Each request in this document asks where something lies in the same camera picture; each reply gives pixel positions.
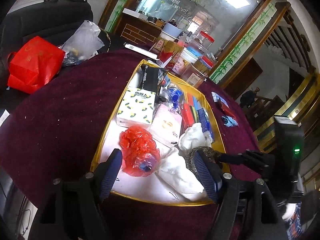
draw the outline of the metal screw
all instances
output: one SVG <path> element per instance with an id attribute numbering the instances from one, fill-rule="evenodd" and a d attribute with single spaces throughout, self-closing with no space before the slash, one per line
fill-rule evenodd
<path id="1" fill-rule="evenodd" d="M 263 184 L 264 184 L 264 180 L 263 180 L 263 179 L 257 179 L 256 182 L 257 182 L 259 185 L 263 185 Z"/>
<path id="2" fill-rule="evenodd" d="M 231 179 L 232 178 L 232 175 L 230 173 L 223 173 L 223 177 L 225 179 Z"/>
<path id="3" fill-rule="evenodd" d="M 91 179 L 91 178 L 93 177 L 93 172 L 88 172 L 88 173 L 86 173 L 86 174 L 85 174 L 85 177 L 86 177 L 87 179 Z"/>
<path id="4" fill-rule="evenodd" d="M 61 182 L 61 179 L 54 179 L 53 184 L 58 185 Z"/>

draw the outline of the maroon tablecloth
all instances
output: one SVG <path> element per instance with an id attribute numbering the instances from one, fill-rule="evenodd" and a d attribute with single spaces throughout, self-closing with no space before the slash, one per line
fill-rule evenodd
<path id="1" fill-rule="evenodd" d="M 108 118 L 143 56 L 127 49 L 100 54 L 30 95 L 0 128 L 0 165 L 35 205 L 46 200 L 52 180 L 78 179 L 91 160 Z M 241 109 L 213 82 L 199 89 L 218 121 L 227 153 L 257 150 Z M 223 125 L 211 92 L 221 95 L 237 117 L 238 127 Z M 231 167 L 239 179 L 257 174 Z M 170 207 L 112 195 L 102 209 L 117 239 L 203 239 L 216 205 Z"/>

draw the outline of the red package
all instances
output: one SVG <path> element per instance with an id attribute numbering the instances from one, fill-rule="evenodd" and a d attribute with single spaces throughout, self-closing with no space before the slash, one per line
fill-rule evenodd
<path id="1" fill-rule="evenodd" d="M 225 103 L 223 103 L 220 99 L 217 101 L 218 107 L 222 110 L 222 112 L 230 116 L 232 119 L 236 120 L 235 115 L 231 112 L 230 108 L 226 106 Z"/>
<path id="2" fill-rule="evenodd" d="M 181 115 L 182 115 L 182 128 L 185 131 L 187 128 L 191 127 L 195 123 L 193 118 L 190 104 L 183 102 L 180 106 Z"/>
<path id="3" fill-rule="evenodd" d="M 58 73 L 65 52 L 39 36 L 28 41 L 9 63 L 8 86 L 31 94 Z"/>
<path id="4" fill-rule="evenodd" d="M 122 147 L 123 171 L 134 177 L 146 177 L 152 174 L 160 160 L 160 151 L 151 133 L 133 125 L 120 135 Z"/>

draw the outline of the brick pattern cabinet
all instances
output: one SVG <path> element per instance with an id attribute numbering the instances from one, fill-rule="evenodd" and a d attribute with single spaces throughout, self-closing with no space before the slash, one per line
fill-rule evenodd
<path id="1" fill-rule="evenodd" d="M 142 19 L 122 13 L 115 33 L 129 43 L 153 45 L 161 33 L 161 28 Z"/>

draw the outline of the yellow tray border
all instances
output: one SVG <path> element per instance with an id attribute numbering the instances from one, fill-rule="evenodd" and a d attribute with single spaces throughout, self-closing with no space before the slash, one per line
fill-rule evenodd
<path id="1" fill-rule="evenodd" d="M 132 80 L 132 78 L 134 77 L 135 73 L 138 71 L 138 69 L 143 65 L 148 65 L 148 66 L 151 66 L 151 67 L 158 67 L 156 65 L 153 65 L 151 64 L 150 62 L 148 62 L 147 60 L 142 60 L 138 65 L 137 67 L 135 68 L 135 70 L 133 71 L 126 87 L 124 88 L 124 90 L 122 91 L 122 94 L 118 100 L 118 102 L 116 103 L 116 106 L 115 108 L 113 109 L 109 119 L 108 119 L 108 122 L 103 130 L 103 133 L 101 135 L 101 138 L 100 138 L 100 141 L 99 141 L 99 144 L 98 144 L 98 147 L 97 147 L 97 150 L 95 152 L 95 155 L 92 159 L 92 162 L 91 162 L 91 167 L 90 167 L 90 171 L 91 172 L 94 172 L 94 170 L 97 168 L 97 166 L 99 165 L 99 161 L 100 161 L 100 158 L 101 158 L 101 152 L 102 152 L 102 147 L 104 145 L 104 140 L 105 140 L 105 136 L 106 136 L 106 133 L 107 133 L 107 130 L 109 128 L 109 125 L 111 123 L 111 120 L 112 118 L 114 117 L 114 115 L 116 114 L 116 112 L 118 111 L 118 108 L 120 106 L 120 103 L 122 101 L 122 98 L 124 97 L 124 94 L 129 86 L 129 83 L 130 81 Z M 170 79 L 175 82 L 175 83 L 178 83 L 178 84 L 181 84 L 181 85 L 184 85 L 184 86 L 188 86 L 190 87 L 191 90 L 195 90 L 197 91 L 197 94 L 198 96 L 201 96 L 204 100 L 202 100 L 200 103 L 201 103 L 201 106 L 203 106 L 207 112 L 208 112 L 208 115 L 209 115 L 209 120 L 210 120 L 210 123 L 211 123 L 211 126 L 212 126 L 212 132 L 215 136 L 214 138 L 214 142 L 211 144 L 212 148 L 214 148 L 215 150 L 217 151 L 220 151 L 220 152 L 223 152 L 225 153 L 225 148 L 224 148 L 224 144 L 223 144 L 223 141 L 222 141 L 222 137 L 221 137 L 221 134 L 220 134 L 220 130 L 219 130 L 219 127 L 218 127 L 218 123 L 217 123 L 217 120 L 215 119 L 214 115 L 213 115 L 213 112 L 212 112 L 212 109 L 208 103 L 208 101 L 205 99 L 205 96 L 204 94 L 202 94 L 199 90 L 195 89 L 194 87 L 192 87 L 191 85 L 187 84 L 185 81 L 183 81 L 182 79 L 178 78 L 178 77 L 175 77 L 173 75 L 171 75 L 170 73 L 168 73 L 168 75 L 170 76 Z M 225 163 L 223 163 L 223 168 L 222 168 L 223 172 L 228 172 L 230 173 L 230 169 L 229 169 L 229 166 Z M 162 202 L 153 202 L 153 201 L 148 201 L 148 200 L 144 200 L 144 199 L 139 199 L 139 198 L 135 198 L 135 197 L 131 197 L 131 196 L 128 196 L 128 195 L 123 195 L 123 194 L 120 194 L 120 193 L 117 193 L 115 191 L 111 191 L 111 193 L 115 194 L 115 195 L 119 195 L 119 196 L 122 196 L 122 197 L 125 197 L 125 198 L 129 198 L 129 199 L 132 199 L 132 200 L 137 200 L 137 201 L 141 201 L 141 202 L 145 202 L 145 203 L 151 203 L 151 204 L 159 204 L 159 205 L 165 205 L 165 206 L 179 206 L 179 207 L 182 207 L 182 206 L 189 206 L 189 207 L 194 207 L 194 206 L 203 206 L 203 205 L 209 205 L 209 204 L 213 204 L 213 201 L 201 201 L 201 202 L 179 202 L 179 203 L 162 203 Z"/>

